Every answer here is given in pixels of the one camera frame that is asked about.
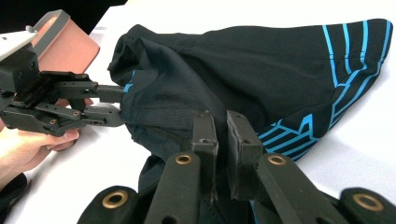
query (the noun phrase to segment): black garment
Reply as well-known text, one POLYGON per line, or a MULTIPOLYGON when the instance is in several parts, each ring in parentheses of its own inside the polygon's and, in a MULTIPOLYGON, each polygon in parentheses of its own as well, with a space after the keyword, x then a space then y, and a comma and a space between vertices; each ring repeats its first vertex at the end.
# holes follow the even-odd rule
POLYGON ((24 174, 20 174, 9 182, 0 192, 0 223, 4 223, 10 203, 21 196, 27 186, 27 179, 24 174))
MULTIPOLYGON (((267 152, 298 160, 374 84, 391 34, 392 24, 382 19, 203 35, 134 26, 120 37, 108 70, 125 87, 120 108, 132 138, 152 153, 139 190, 157 181, 163 162, 191 140, 193 117, 204 111, 219 137, 218 176, 227 158, 226 110, 248 118, 267 152)), ((233 205, 216 214, 246 223, 235 211, 248 205, 233 205)))

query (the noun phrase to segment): white table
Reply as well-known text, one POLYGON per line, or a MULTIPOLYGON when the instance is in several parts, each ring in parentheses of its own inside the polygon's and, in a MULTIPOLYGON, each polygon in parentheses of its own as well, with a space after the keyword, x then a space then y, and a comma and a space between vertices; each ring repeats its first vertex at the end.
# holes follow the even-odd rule
MULTIPOLYGON (((111 7, 91 33, 101 46, 87 73, 113 84, 107 72, 118 38, 135 24, 156 33, 201 34, 235 25, 291 27, 384 18, 396 22, 388 2, 132 0, 111 7)), ((396 203, 395 40, 374 86, 298 165, 316 186, 338 197, 342 189, 372 189, 396 203)), ((6 223, 76 223, 93 197, 114 185, 137 189, 149 152, 125 127, 86 127, 70 149, 52 153, 27 173, 29 190, 6 223)))

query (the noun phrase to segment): finger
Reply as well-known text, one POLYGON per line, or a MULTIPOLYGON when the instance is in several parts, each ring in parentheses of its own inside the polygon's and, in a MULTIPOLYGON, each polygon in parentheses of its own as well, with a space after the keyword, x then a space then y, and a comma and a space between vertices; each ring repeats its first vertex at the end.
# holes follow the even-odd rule
POLYGON ((26 136, 25 141, 30 143, 32 147, 42 147, 46 145, 60 145, 78 138, 79 132, 77 130, 71 129, 67 130, 61 137, 43 133, 30 133, 28 136, 26 136))
POLYGON ((56 146, 52 146, 49 149, 53 150, 53 151, 62 151, 62 150, 65 150, 67 148, 72 147, 76 143, 76 141, 77 140, 66 142, 66 143, 63 143, 63 144, 60 144, 60 145, 56 145, 56 146))
POLYGON ((85 105, 93 105, 93 100, 88 98, 88 99, 84 99, 85 105))
POLYGON ((0 119, 0 132, 4 129, 5 124, 4 122, 0 119))
POLYGON ((56 102, 56 105, 68 106, 68 105, 69 105, 69 102, 68 102, 66 99, 59 99, 59 100, 56 102))

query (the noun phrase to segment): pink pad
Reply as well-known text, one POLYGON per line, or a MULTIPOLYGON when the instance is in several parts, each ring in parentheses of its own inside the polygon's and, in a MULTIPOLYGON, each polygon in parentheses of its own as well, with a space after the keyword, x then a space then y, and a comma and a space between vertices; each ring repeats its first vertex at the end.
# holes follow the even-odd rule
POLYGON ((40 71, 84 73, 99 46, 63 10, 48 12, 35 25, 32 41, 40 71))

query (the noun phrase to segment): cyan stripe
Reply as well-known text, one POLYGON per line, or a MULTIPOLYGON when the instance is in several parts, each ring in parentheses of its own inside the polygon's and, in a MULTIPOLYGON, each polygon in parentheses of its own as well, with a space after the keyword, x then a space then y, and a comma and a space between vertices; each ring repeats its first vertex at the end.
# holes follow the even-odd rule
POLYGON ((368 22, 364 21, 363 22, 363 41, 361 44, 361 64, 362 64, 362 68, 359 70, 356 70, 352 73, 352 75, 349 77, 349 79, 346 81, 346 85, 345 88, 343 89, 343 92, 340 94, 340 96, 338 97, 338 99, 334 102, 334 104, 332 105, 332 122, 331 125, 329 127, 329 129, 333 126, 333 119, 334 117, 338 116, 340 113, 343 113, 346 109, 348 109, 350 107, 350 105, 352 105, 361 95, 362 89, 360 87, 360 90, 357 92, 357 94, 355 94, 354 98, 349 101, 346 105, 344 105, 341 109, 339 109, 338 111, 336 111, 336 107, 338 106, 338 104, 344 99, 345 95, 347 94, 347 92, 349 91, 350 85, 352 83, 352 81, 355 79, 355 77, 359 74, 359 72, 361 70, 365 70, 367 68, 367 64, 365 62, 365 56, 366 56, 366 51, 367 51, 367 45, 368 45, 368 22))
POLYGON ((134 85, 134 83, 132 83, 133 78, 134 78, 134 71, 132 72, 132 77, 129 80, 129 83, 125 85, 123 92, 128 92, 129 89, 134 85))
POLYGON ((361 84, 361 86, 359 87, 359 90, 357 91, 357 93, 355 94, 355 96, 353 97, 353 99, 346 105, 343 107, 343 110, 346 110, 348 107, 350 107, 355 101, 358 100, 358 98, 361 96, 362 92, 364 91, 364 89, 366 88, 368 82, 370 81, 370 79, 372 79, 373 77, 377 77, 379 75, 379 71, 381 69, 381 64, 382 62, 384 62, 384 57, 385 57, 385 53, 387 51, 387 47, 388 47, 388 41, 389 41, 389 32, 390 32, 390 24, 389 21, 387 22, 387 31, 385 34, 385 40, 384 40, 384 45, 382 47, 382 54, 381 54, 381 58, 377 63, 377 67, 376 67, 376 72, 375 74, 368 76, 363 83, 361 84))
POLYGON ((283 153, 283 155, 288 156, 289 154, 294 153, 294 152, 296 152, 296 151, 299 151, 299 150, 301 150, 301 149, 303 149, 303 148, 305 148, 305 147, 307 147, 307 146, 309 146, 309 145, 311 145, 311 144, 313 144, 313 143, 315 143, 315 142, 317 142, 317 141, 316 141, 315 139, 312 139, 312 138, 311 138, 311 141, 306 142, 306 143, 304 143, 304 144, 302 144, 302 145, 300 145, 300 146, 298 146, 298 147, 295 147, 294 149, 289 150, 289 151, 283 153))
POLYGON ((280 119, 276 124, 275 123, 271 124, 272 126, 274 126, 274 128, 272 128, 271 130, 259 135, 259 139, 262 139, 262 138, 268 136, 269 134, 273 133, 274 131, 276 131, 278 129, 277 126, 280 125, 281 121, 282 121, 282 119, 280 119))
POLYGON ((268 141, 263 142, 263 144, 265 144, 266 146, 267 146, 267 145, 270 145, 271 143, 273 143, 273 142, 275 142, 276 140, 278 140, 278 139, 280 139, 280 138, 282 138, 282 137, 288 135, 289 133, 290 133, 290 132, 288 132, 288 131, 285 131, 285 132, 283 132, 283 133, 280 133, 280 134, 278 134, 277 136, 275 136, 275 137, 273 137, 273 138, 270 138, 268 141))
POLYGON ((346 56, 345 56, 345 62, 346 62, 346 71, 348 74, 351 74, 352 71, 350 70, 350 66, 349 66, 349 32, 347 30, 347 25, 343 24, 343 30, 344 30, 344 38, 346 40, 346 56))
POLYGON ((290 144, 293 144, 293 143, 295 143, 295 142, 297 142, 297 141, 299 141, 302 138, 305 138, 307 136, 309 136, 309 139, 311 139, 311 140, 314 139, 315 141, 317 141, 317 138, 314 137, 314 130, 313 130, 314 125, 313 125, 312 114, 310 114, 310 115, 306 116, 305 118, 303 118, 303 120, 302 120, 302 122, 300 124, 300 128, 299 128, 298 131, 286 128, 284 126, 280 126, 280 123, 278 123, 278 125, 279 125, 279 127, 278 127, 279 129, 285 129, 285 130, 287 129, 285 132, 294 133, 294 134, 296 134, 296 136, 294 138, 290 139, 289 141, 282 142, 281 144, 278 144, 278 145, 276 145, 274 147, 268 148, 269 152, 275 152, 275 151, 281 149, 282 147, 286 147, 286 146, 288 146, 290 144), (308 130, 303 133, 303 129, 304 129, 305 125, 308 125, 308 130))
POLYGON ((329 31, 327 30, 326 25, 322 25, 324 36, 326 38, 327 49, 329 50, 329 58, 330 58, 330 66, 332 67, 332 82, 334 83, 334 87, 338 85, 337 76, 335 74, 335 64, 334 64, 334 55, 332 52, 332 41, 330 40, 329 31))
POLYGON ((293 161, 297 161, 298 159, 300 159, 303 155, 305 155, 308 152, 308 150, 303 151, 301 154, 291 158, 293 161))

